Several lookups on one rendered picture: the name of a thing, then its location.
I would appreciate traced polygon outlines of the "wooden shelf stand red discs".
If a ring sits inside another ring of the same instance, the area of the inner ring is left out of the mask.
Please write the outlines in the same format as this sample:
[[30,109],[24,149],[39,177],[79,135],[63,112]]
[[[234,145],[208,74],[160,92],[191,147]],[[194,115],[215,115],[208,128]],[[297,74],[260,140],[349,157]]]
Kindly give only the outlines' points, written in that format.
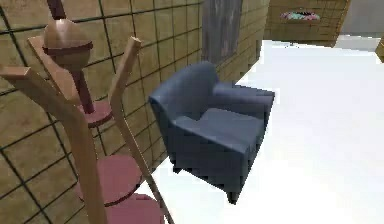
[[122,206],[107,210],[104,206],[102,186],[97,170],[95,145],[85,116],[31,68],[0,67],[0,77],[7,80],[62,123],[71,145],[90,224],[140,224],[138,221],[140,217],[147,217],[150,224],[161,224],[162,220],[167,220],[169,224],[175,224],[122,114],[121,95],[128,79],[128,72],[132,69],[140,48],[141,41],[138,38],[129,39],[118,72],[111,83],[108,102],[112,107],[116,126],[158,203],[161,212],[157,214],[150,211],[141,215],[133,214],[130,207]]

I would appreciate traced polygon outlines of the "brown round lamp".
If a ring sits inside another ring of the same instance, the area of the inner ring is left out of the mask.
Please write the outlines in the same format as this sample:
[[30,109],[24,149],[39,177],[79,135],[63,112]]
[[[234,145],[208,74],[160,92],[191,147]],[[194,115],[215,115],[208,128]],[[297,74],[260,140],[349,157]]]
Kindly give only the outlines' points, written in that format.
[[93,42],[80,27],[69,20],[61,0],[47,0],[53,20],[43,33],[42,49],[59,67],[67,70],[74,82],[80,103],[90,128],[95,128],[112,118],[112,111],[105,101],[94,102],[84,77],[83,68],[88,64]]

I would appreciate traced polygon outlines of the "colourful framed wall picture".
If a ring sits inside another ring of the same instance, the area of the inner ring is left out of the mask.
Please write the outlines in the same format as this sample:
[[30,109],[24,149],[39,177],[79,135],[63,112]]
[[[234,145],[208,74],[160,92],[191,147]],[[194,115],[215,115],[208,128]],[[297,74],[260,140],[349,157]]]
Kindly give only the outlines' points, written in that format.
[[319,20],[320,16],[314,12],[300,11],[300,12],[284,12],[280,15],[281,18],[287,20],[303,20],[303,21],[313,21]]

